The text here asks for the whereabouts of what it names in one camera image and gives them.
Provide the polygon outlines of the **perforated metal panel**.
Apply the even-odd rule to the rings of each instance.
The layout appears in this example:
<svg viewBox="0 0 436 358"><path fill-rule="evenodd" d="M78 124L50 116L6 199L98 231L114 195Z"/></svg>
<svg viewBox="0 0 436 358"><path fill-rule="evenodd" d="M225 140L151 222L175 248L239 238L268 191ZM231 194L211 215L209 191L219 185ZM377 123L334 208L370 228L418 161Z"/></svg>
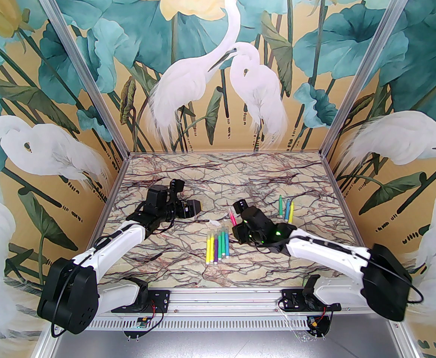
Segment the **perforated metal panel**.
<svg viewBox="0 0 436 358"><path fill-rule="evenodd" d="M136 328L138 316L103 315L95 318L86 331L130 331L145 332L152 327L155 331L305 331L308 330L306 316L284 316L274 313L261 316L200 316L165 314L155 315L147 329Z"/></svg>

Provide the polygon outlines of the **grey metal sheet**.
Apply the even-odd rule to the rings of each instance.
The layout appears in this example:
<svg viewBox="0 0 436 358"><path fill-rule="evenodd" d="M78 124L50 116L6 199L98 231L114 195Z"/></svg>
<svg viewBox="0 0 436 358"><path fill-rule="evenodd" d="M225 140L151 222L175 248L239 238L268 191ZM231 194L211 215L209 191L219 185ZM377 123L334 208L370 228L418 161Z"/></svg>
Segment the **grey metal sheet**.
<svg viewBox="0 0 436 358"><path fill-rule="evenodd" d="M65 335L36 358L423 358L406 354L393 339L329 335L302 341L291 332L123 332Z"/></svg>

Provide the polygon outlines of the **aluminium slotted frame rail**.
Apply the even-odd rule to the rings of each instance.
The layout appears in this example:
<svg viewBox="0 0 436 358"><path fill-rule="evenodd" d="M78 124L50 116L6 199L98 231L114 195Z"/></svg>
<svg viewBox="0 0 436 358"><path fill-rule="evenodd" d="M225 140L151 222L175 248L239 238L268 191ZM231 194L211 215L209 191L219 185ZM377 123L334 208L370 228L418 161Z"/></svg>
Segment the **aluminium slotted frame rail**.
<svg viewBox="0 0 436 358"><path fill-rule="evenodd" d="M392 321L402 321L407 308L407 299L403 296L390 294L384 291L365 293L363 289L355 289L349 286L326 286L316 292L311 287L305 287L322 303L331 305L334 303L350 305L351 307L367 306L376 314ZM90 324L94 317L111 310L131 305L142 290L132 284L102 288L102 290L72 290L58 302L57 305L44 306L44 309L57 310L58 321L77 322ZM169 307L175 303L190 303L192 306L239 306L252 307L261 303L281 303L281 297L273 291L170 291Z"/></svg>

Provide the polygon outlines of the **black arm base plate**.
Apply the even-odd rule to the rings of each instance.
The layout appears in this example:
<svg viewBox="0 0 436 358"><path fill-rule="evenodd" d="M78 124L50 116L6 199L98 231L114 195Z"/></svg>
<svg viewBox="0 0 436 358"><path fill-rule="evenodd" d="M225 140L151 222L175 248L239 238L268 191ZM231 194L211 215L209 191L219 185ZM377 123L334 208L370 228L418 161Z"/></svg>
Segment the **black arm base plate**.
<svg viewBox="0 0 436 358"><path fill-rule="evenodd" d="M127 306L121 306L111 310L113 313L124 314L151 314L168 312L170 291L168 290L142 290L136 300Z"/></svg>
<svg viewBox="0 0 436 358"><path fill-rule="evenodd" d="M281 290L282 309L286 312L336 312L341 311L339 303L326 305L311 290L291 288Z"/></svg>

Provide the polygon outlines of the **aluminium frame post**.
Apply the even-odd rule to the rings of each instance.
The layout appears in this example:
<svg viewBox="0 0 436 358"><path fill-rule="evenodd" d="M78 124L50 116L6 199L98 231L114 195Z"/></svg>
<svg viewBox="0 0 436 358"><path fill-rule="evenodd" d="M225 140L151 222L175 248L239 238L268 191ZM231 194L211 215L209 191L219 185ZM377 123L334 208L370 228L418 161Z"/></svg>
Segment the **aluminium frame post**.
<svg viewBox="0 0 436 358"><path fill-rule="evenodd" d="M351 111L351 107L354 104L356 97L361 90L363 90L365 84L371 80L371 73L408 1L409 0L389 1L389 5L371 39L366 53L363 55L362 61L356 71L356 75L352 79L336 117L319 148L319 155L322 160L326 159L331 146L336 141L339 130L344 126L344 122Z"/></svg>
<svg viewBox="0 0 436 358"><path fill-rule="evenodd" d="M65 22L63 14L61 13L56 0L39 0L39 2L48 19L50 20L51 25L56 31L56 34L58 34L58 38L61 40L61 43L70 58L70 61L72 62L81 82L85 87L85 90L90 95L91 101L96 106L97 111L104 121L104 124L111 133L113 140L118 147L118 152L126 160L130 154L129 148L124 141L124 138L121 135L121 132L119 131L118 126L115 123L95 80L93 79L93 76L86 64L84 57L82 56L82 53L80 52L80 49L77 47L75 39L73 39L73 35L70 32L69 26Z"/></svg>

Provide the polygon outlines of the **aluminium frame bar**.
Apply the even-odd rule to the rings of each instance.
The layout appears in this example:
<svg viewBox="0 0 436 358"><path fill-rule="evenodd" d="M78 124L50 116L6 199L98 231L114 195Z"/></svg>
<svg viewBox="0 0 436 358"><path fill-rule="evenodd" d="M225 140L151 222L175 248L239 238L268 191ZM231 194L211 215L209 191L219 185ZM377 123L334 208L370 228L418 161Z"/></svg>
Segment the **aluminium frame bar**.
<svg viewBox="0 0 436 358"><path fill-rule="evenodd" d="M46 326L38 338L30 358L53 358L62 337L51 336L50 326Z"/></svg>
<svg viewBox="0 0 436 358"><path fill-rule="evenodd" d="M410 327L405 322L389 320L388 324L401 358L424 358Z"/></svg>

